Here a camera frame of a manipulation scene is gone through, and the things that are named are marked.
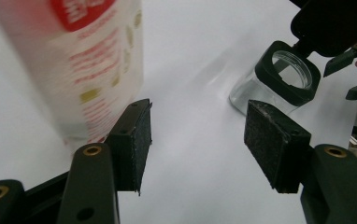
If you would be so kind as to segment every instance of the white background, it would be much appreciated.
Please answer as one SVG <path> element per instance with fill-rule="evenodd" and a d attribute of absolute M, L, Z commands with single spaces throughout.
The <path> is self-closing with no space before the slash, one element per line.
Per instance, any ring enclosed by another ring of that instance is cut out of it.
<path fill-rule="evenodd" d="M 120 192 L 121 223 L 305 223 L 299 194 L 272 190 L 243 143 L 245 117 L 228 102 L 275 40 L 296 42 L 286 1 L 143 2 L 145 82 L 152 138 L 142 194 Z M 327 59 L 309 58 L 323 72 Z M 323 78 L 291 114 L 311 145 L 346 147 L 357 102 L 353 66 Z M 29 189 L 69 169 L 70 151 L 40 115 L 20 61 L 0 31 L 0 179 Z"/>

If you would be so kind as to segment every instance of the white table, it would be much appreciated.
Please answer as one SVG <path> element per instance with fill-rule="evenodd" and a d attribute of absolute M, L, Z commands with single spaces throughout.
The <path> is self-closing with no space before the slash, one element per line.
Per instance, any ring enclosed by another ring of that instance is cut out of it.
<path fill-rule="evenodd" d="M 153 145 L 142 194 L 120 192 L 121 223 L 305 223 L 300 194 L 272 190 L 243 143 L 245 117 L 228 102 L 274 40 L 296 42 L 286 1 L 143 2 L 145 83 Z M 312 54 L 321 71 L 326 59 Z M 29 189 L 69 169 L 68 149 L 31 100 L 23 69 L 0 32 L 0 179 Z M 357 102 L 346 101 L 357 69 L 321 80 L 291 117 L 311 145 L 346 147 Z"/>

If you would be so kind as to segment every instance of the black metal bracket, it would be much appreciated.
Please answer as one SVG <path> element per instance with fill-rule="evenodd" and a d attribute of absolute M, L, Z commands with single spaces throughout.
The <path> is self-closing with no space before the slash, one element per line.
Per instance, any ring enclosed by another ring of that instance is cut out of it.
<path fill-rule="evenodd" d="M 119 223 L 117 190 L 140 191 L 151 144 L 150 100 L 130 104 L 105 143 L 79 148 L 70 171 L 24 191 L 0 180 L 0 224 Z"/>
<path fill-rule="evenodd" d="M 357 158 L 344 148 L 309 146 L 310 134 L 272 105 L 249 101 L 245 144 L 273 189 L 296 193 L 307 223 L 357 223 Z"/>
<path fill-rule="evenodd" d="M 353 60 L 357 58 L 357 44 L 353 45 L 350 50 L 346 51 L 343 54 L 340 54 L 330 61 L 327 62 L 324 69 L 324 77 L 332 75 L 334 72 L 337 72 L 348 65 L 353 63 Z"/>

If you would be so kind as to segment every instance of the clear glass jar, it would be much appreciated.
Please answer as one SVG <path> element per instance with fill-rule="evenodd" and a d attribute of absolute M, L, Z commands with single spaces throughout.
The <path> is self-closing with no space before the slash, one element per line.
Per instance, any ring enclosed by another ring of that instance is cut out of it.
<path fill-rule="evenodd" d="M 291 88 L 307 90 L 312 86 L 312 74 L 307 64 L 295 54 L 285 50 L 277 50 L 273 52 L 271 60 L 274 72 Z M 259 74 L 256 74 L 253 70 L 251 74 L 239 79 L 231 90 L 229 99 L 239 111 L 247 114 L 248 100 L 269 103 L 285 114 L 289 114 L 299 107 L 290 104 L 282 96 L 271 90 L 257 75 Z"/>

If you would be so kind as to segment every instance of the bottle label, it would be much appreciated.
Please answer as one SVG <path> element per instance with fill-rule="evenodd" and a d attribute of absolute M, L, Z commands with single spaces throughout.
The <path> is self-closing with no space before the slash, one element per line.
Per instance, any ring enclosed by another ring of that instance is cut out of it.
<path fill-rule="evenodd" d="M 63 27 L 77 31 L 97 20 L 116 0 L 50 0 Z"/>

